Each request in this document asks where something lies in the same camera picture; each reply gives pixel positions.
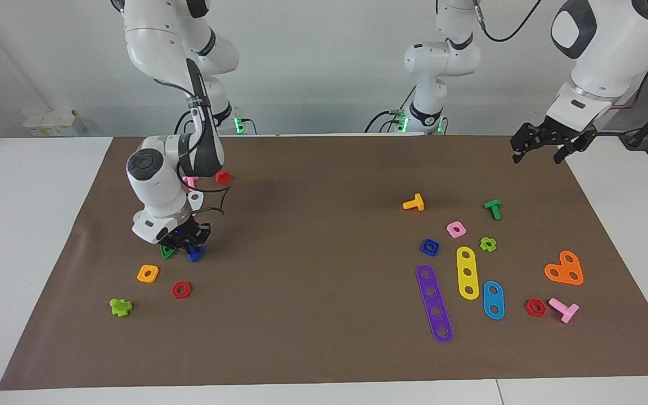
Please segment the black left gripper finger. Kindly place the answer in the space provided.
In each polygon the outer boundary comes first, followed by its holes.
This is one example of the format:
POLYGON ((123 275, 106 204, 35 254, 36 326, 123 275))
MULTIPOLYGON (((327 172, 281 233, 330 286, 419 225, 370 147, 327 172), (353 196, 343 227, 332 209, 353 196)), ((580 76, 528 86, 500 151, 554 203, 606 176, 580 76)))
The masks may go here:
POLYGON ((512 161, 519 164, 524 155, 543 146, 540 128, 532 123, 524 123, 511 138, 512 161))
POLYGON ((576 137, 576 139, 566 140, 563 146, 553 155, 553 161, 555 164, 561 164, 567 156, 576 152, 586 151, 598 135, 599 132, 597 130, 586 130, 576 137))

